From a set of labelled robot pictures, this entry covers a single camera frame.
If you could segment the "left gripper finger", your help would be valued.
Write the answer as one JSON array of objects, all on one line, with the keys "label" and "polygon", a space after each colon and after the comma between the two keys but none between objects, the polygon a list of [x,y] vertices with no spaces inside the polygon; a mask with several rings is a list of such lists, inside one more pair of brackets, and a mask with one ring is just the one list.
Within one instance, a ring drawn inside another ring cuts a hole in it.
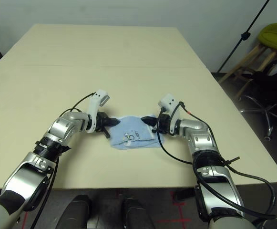
[{"label": "left gripper finger", "polygon": [[116,126],[120,123],[120,120],[112,117],[104,118],[104,126]]}]

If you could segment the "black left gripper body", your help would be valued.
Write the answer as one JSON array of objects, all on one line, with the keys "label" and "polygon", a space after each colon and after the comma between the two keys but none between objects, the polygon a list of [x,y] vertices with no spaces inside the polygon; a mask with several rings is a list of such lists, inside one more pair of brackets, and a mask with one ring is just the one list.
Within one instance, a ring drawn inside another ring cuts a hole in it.
[{"label": "black left gripper body", "polygon": [[110,134],[106,129],[109,122],[110,122],[110,118],[105,112],[98,112],[96,117],[95,132],[103,133],[106,138],[110,138]]}]

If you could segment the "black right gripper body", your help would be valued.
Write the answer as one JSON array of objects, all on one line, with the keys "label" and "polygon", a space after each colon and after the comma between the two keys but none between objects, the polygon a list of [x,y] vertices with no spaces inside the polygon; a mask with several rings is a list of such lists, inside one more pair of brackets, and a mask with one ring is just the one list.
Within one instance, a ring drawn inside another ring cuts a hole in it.
[{"label": "black right gripper body", "polygon": [[[179,135],[179,119],[174,124],[174,131],[171,133],[171,128],[170,128],[170,121],[169,121],[170,116],[167,114],[161,114],[159,117],[159,133],[161,134],[169,134],[169,135]],[[152,132],[156,133],[157,132],[157,123],[158,123],[158,118],[154,117],[152,119]]]}]

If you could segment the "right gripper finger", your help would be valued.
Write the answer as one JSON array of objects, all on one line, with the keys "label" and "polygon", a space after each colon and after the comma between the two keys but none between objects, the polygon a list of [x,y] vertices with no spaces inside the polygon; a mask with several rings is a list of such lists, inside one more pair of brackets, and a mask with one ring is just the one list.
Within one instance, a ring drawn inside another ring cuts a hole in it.
[{"label": "right gripper finger", "polygon": [[149,126],[156,126],[157,125],[157,118],[153,116],[144,116],[141,118],[141,120],[149,125]]}]

